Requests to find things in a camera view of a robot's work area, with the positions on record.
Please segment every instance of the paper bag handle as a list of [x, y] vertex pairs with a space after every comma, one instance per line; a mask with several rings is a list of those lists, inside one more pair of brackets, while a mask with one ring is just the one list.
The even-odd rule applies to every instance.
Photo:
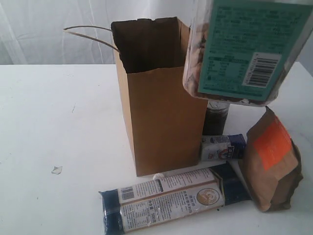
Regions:
[[107, 43], [107, 42], [104, 42], [102, 40], [99, 40], [97, 38], [93, 38], [93, 37], [90, 37], [90, 36], [87, 36], [85, 34], [81, 34], [81, 33], [75, 33], [75, 32], [72, 32], [72, 31], [68, 31], [69, 29], [71, 28], [100, 28], [100, 29], [104, 29], [104, 30], [107, 30], [107, 31], [110, 31], [112, 32], [112, 30], [108, 29], [108, 28], [103, 28], [103, 27], [99, 27], [99, 26], [93, 26], [93, 25], [78, 25], [78, 26], [72, 26], [72, 27], [67, 27], [67, 28], [64, 28], [63, 31], [65, 33], [69, 33], [69, 34], [73, 34], [73, 35], [76, 35], [76, 36], [79, 36], [79, 37], [83, 37], [83, 38], [88, 38], [88, 39], [91, 39], [93, 41], [96, 41], [96, 42], [99, 42], [99, 43], [102, 43], [104, 45], [107, 45], [108, 47], [111, 47], [112, 49], [116, 50], [118, 53], [120, 53], [120, 51], [112, 46], [111, 44]]

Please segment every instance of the white table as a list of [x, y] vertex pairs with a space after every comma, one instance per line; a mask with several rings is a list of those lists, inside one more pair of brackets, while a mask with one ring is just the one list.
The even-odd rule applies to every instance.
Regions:
[[[312, 97], [313, 78], [296, 63], [270, 104], [302, 154], [290, 210], [247, 201], [134, 234], [312, 234]], [[232, 105], [225, 133], [246, 133], [264, 111]], [[98, 191], [151, 179], [135, 175], [115, 65], [0, 66], [0, 162], [1, 235], [100, 235]]]

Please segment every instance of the nutrition label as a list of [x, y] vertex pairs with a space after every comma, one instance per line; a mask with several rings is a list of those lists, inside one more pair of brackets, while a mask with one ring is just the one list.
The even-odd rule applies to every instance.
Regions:
[[161, 193], [177, 190], [187, 186], [195, 186], [202, 183], [215, 181], [210, 169], [193, 170], [186, 173], [152, 180], [127, 188], [119, 188], [120, 204], [144, 199]]
[[266, 100], [311, 12], [307, 5], [215, 0], [198, 91]]
[[124, 231], [129, 232], [223, 205], [218, 184], [210, 183], [126, 204], [121, 215]]

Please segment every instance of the package packaging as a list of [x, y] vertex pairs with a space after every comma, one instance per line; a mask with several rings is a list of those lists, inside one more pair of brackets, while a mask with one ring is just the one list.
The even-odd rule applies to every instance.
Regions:
[[229, 163], [101, 192], [106, 235], [121, 235], [250, 196]]
[[181, 84], [189, 28], [177, 18], [113, 22], [111, 28], [137, 176], [196, 165], [207, 101]]
[[267, 107], [248, 131], [247, 145], [239, 166], [258, 208], [285, 210], [301, 174], [300, 152], [275, 113]]
[[202, 136], [201, 161], [241, 159], [246, 141], [242, 134], [233, 136]]
[[313, 28], [311, 0], [198, 0], [183, 77], [195, 97], [266, 106]]

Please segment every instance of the dark glass jar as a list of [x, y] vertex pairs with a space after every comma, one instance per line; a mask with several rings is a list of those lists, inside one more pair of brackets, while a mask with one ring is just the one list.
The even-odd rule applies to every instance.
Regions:
[[221, 136], [229, 110], [229, 103], [209, 101], [205, 113], [202, 134], [204, 136]]

